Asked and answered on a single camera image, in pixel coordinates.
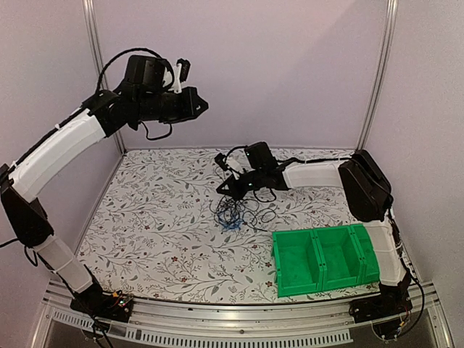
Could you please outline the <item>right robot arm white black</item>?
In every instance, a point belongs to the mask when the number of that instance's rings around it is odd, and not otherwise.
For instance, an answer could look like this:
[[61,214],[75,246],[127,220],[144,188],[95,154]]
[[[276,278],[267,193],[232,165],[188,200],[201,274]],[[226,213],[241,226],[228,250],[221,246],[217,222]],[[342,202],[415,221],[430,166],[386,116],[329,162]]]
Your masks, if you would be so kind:
[[303,160],[276,159],[264,141],[242,146],[250,169],[230,153],[219,153],[215,163],[231,172],[217,188],[219,194],[241,200],[250,191],[267,188],[288,191],[309,186],[336,186],[344,190],[351,215],[360,221],[373,245],[379,266],[380,294],[355,300],[355,318],[383,318],[413,308],[408,288],[413,279],[403,260],[403,243],[394,220],[392,187],[369,152],[357,150],[350,157]]

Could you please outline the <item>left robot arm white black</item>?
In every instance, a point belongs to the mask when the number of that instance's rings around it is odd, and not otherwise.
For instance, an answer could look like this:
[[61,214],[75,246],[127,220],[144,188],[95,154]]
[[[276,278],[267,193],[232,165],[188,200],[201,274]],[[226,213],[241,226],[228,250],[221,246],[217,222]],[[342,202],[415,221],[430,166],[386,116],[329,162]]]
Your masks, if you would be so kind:
[[91,271],[54,234],[38,195],[77,156],[124,126],[148,121],[173,125],[197,119],[208,108],[195,87],[184,87],[191,63],[172,65],[147,48],[125,50],[125,74],[113,90],[96,87],[68,118],[54,126],[12,165],[1,166],[1,204],[16,239],[68,286],[93,315],[108,307],[107,295]]

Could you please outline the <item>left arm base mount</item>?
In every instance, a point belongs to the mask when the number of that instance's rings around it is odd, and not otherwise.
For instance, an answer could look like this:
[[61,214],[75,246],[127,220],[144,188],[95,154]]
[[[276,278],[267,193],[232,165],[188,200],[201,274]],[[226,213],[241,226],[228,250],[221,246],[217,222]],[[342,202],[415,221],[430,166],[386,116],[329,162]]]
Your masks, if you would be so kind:
[[133,311],[133,300],[132,294],[124,294],[121,291],[105,294],[100,290],[87,289],[83,293],[74,294],[70,308],[92,318],[127,323]]

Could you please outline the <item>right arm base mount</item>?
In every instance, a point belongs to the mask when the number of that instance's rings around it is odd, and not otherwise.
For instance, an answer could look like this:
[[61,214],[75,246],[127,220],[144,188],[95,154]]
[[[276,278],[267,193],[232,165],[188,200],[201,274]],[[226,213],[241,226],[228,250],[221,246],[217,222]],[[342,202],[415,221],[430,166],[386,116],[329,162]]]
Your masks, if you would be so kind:
[[356,323],[371,322],[374,334],[382,341],[395,341],[405,336],[416,327],[423,316],[426,304],[426,293],[421,284],[420,309],[418,316],[411,323],[413,304],[408,290],[386,290],[375,297],[352,300],[349,303],[349,314]]

